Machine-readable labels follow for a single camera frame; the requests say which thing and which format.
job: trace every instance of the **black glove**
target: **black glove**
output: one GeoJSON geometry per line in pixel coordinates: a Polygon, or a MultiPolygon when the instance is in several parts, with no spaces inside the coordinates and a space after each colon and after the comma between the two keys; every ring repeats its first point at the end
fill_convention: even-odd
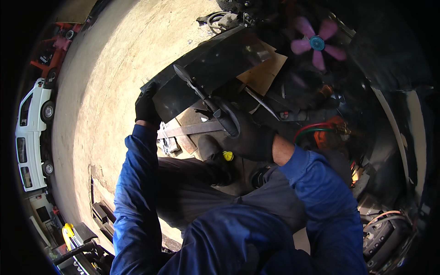
{"type": "Polygon", "coordinates": [[[156,83],[151,82],[150,85],[148,85],[148,87],[145,89],[145,92],[140,93],[139,98],[135,103],[135,122],[138,120],[144,120],[159,129],[162,119],[158,115],[156,106],[154,106],[153,102],[153,96],[156,94],[156,91],[156,83]]]}
{"type": "Polygon", "coordinates": [[[215,100],[232,118],[239,132],[236,137],[229,136],[224,140],[225,149],[251,161],[273,162],[272,143],[277,131],[255,123],[249,113],[237,109],[229,102],[218,97],[215,100]]]}

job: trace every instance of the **red forklift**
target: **red forklift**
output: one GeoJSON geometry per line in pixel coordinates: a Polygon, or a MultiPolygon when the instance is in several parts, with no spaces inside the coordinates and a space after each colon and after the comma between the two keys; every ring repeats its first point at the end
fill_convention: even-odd
{"type": "Polygon", "coordinates": [[[72,39],[81,30],[81,24],[56,22],[55,35],[39,42],[30,64],[40,68],[45,79],[44,88],[53,89],[56,78],[72,39]]]}

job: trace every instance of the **concrete floor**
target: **concrete floor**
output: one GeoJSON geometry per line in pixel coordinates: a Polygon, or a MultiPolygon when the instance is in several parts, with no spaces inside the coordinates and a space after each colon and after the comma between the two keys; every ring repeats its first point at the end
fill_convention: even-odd
{"type": "MultiPolygon", "coordinates": [[[[67,52],[52,131],[54,197],[67,222],[85,222],[111,251],[92,219],[90,178],[95,201],[100,194],[112,202],[139,88],[209,39],[209,28],[195,19],[219,10],[214,0],[114,0],[67,52]]],[[[161,224],[165,235],[181,242],[177,229],[161,224]]]]}

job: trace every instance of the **yellow cap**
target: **yellow cap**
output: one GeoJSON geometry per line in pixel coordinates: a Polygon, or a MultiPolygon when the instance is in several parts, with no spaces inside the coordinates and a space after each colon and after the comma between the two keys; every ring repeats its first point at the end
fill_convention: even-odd
{"type": "Polygon", "coordinates": [[[231,161],[234,159],[234,154],[231,151],[223,151],[223,157],[226,161],[231,161]]]}

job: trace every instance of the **black rubber hose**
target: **black rubber hose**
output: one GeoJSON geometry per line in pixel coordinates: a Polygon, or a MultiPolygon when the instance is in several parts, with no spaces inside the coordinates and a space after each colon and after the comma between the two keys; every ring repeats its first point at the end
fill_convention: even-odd
{"type": "Polygon", "coordinates": [[[219,12],[216,12],[216,13],[212,14],[212,15],[209,16],[208,19],[206,20],[206,24],[207,24],[210,28],[213,28],[213,29],[221,29],[220,27],[213,26],[213,25],[211,24],[211,20],[212,20],[214,17],[217,17],[217,16],[219,16],[219,15],[225,15],[225,14],[227,14],[226,11],[219,11],[219,12]]]}
{"type": "Polygon", "coordinates": [[[90,252],[90,251],[93,251],[94,249],[95,249],[95,243],[94,242],[87,242],[87,243],[67,252],[66,254],[62,255],[60,258],[55,259],[53,261],[53,264],[59,265],[62,262],[66,261],[67,259],[69,259],[79,253],[86,252],[86,251],[90,252]]]}

